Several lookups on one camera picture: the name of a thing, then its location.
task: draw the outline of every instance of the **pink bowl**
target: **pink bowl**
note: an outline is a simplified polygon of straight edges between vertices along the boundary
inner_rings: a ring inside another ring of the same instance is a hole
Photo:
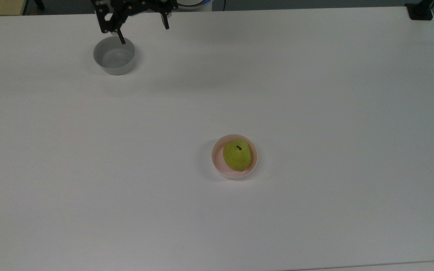
[[[227,163],[225,163],[224,160],[225,145],[227,145],[227,143],[231,142],[232,140],[236,140],[236,139],[241,139],[243,141],[246,141],[249,144],[250,154],[252,156],[250,165],[245,170],[242,171],[231,169],[227,165]],[[212,149],[212,163],[214,163],[215,168],[217,168],[217,170],[222,175],[224,175],[229,179],[242,178],[247,174],[251,173],[252,170],[255,168],[255,165],[257,164],[257,159],[258,159],[258,153],[255,145],[247,137],[243,137],[242,135],[239,134],[229,134],[225,137],[222,137],[221,139],[217,140],[217,142],[214,145],[214,148]]]

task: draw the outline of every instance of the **gray bowl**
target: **gray bowl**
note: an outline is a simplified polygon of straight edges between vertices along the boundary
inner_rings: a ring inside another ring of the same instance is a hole
[[[111,36],[95,46],[93,58],[107,73],[122,75],[135,66],[135,46],[127,38],[125,42],[122,44],[117,36]]]

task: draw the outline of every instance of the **white table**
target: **white table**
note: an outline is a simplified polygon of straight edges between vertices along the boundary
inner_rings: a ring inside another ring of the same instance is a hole
[[[405,7],[0,17],[0,270],[434,260],[434,21]],[[243,134],[243,181],[212,167]]]

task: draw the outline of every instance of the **pear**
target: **pear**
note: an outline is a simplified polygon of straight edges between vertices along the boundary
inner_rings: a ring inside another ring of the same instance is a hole
[[[241,139],[232,140],[224,147],[224,161],[234,170],[245,170],[252,160],[249,144]]]

